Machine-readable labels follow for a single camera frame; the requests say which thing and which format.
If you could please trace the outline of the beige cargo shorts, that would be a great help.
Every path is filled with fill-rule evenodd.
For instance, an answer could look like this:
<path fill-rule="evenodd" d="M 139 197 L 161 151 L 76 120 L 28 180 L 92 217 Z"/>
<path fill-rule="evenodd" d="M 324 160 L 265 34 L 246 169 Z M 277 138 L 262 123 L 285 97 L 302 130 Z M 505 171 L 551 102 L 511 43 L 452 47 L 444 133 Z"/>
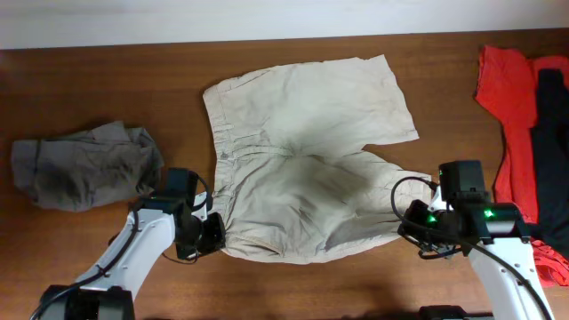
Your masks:
<path fill-rule="evenodd" d="M 275 66 L 205 90 L 225 253 L 306 265 L 397 239 L 429 176 L 367 151 L 419 137 L 387 59 Z"/>

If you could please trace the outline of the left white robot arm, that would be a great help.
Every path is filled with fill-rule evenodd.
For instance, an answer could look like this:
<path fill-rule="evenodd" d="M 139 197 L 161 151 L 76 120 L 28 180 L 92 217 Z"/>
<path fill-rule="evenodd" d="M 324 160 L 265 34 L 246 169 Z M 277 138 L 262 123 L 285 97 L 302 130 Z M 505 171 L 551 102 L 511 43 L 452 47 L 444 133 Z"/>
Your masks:
<path fill-rule="evenodd" d="M 134 319 L 134 301 L 166 249 L 176 262 L 193 264 L 225 246 L 221 216 L 209 196 L 149 196 L 130 209 L 123 229 L 100 258 L 73 284 L 51 285 L 32 319 Z"/>

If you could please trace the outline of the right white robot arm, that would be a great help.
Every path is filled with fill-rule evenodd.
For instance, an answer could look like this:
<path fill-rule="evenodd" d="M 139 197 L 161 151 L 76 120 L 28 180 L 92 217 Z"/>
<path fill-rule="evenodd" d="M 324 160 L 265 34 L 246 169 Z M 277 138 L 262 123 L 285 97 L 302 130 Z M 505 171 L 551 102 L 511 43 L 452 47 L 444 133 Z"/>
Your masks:
<path fill-rule="evenodd" d="M 453 199 L 430 209 L 414 200 L 398 233 L 425 260 L 463 254 L 491 302 L 487 319 L 553 320 L 525 224 L 513 204 Z"/>

